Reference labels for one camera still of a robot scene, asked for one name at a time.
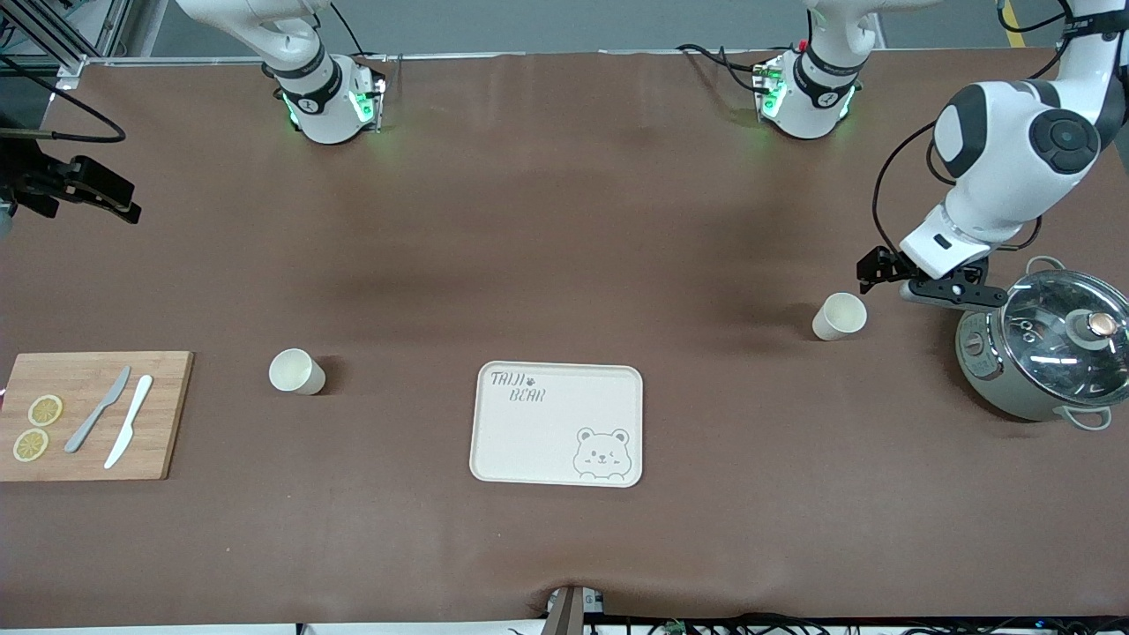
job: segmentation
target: bear face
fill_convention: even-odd
[[[616,429],[612,434],[596,434],[592,428],[581,428],[576,435],[580,442],[572,467],[581,477],[590,475],[594,478],[623,480],[631,471],[631,456],[628,456],[628,433]]]

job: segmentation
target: pot lid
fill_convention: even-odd
[[[1012,359],[1042,390],[1079,406],[1129,397],[1129,302],[1102,280],[1069,270],[1030,273],[1001,311]]]

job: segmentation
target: lemon slice with yellow rind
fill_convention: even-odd
[[[11,453],[21,463],[34,461],[47,451],[47,433],[40,428],[24,430],[16,437],[16,445],[12,445]]]
[[[27,420],[32,421],[33,426],[50,426],[59,420],[62,414],[63,400],[53,394],[44,394],[33,401],[32,407],[27,409]]]

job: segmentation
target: wooden cutting board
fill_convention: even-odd
[[[131,367],[130,379],[121,397],[102,414],[78,452],[64,452],[67,440],[94,411],[126,365]],[[19,355],[0,408],[0,481],[165,478],[191,369],[192,354],[178,350]],[[152,388],[133,420],[133,441],[107,470],[103,464],[117,440],[141,375],[152,375]],[[12,446],[20,433],[34,427],[27,409],[44,394],[62,399],[63,412],[43,428],[50,437],[46,452],[23,463],[12,454]]]

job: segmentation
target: gray knife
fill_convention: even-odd
[[[94,412],[90,412],[90,416],[86,418],[82,426],[75,430],[75,434],[67,440],[67,445],[63,446],[64,451],[75,453],[78,452],[79,447],[82,447],[82,442],[90,434],[90,428],[98,421],[98,417],[102,416],[103,410],[112,406],[122,395],[122,391],[125,390],[125,382],[128,381],[130,381],[129,366],[122,368],[122,374],[117,375],[117,381],[114,382],[114,385],[110,386],[110,392],[106,393],[106,397],[102,398],[102,402],[94,409]]]

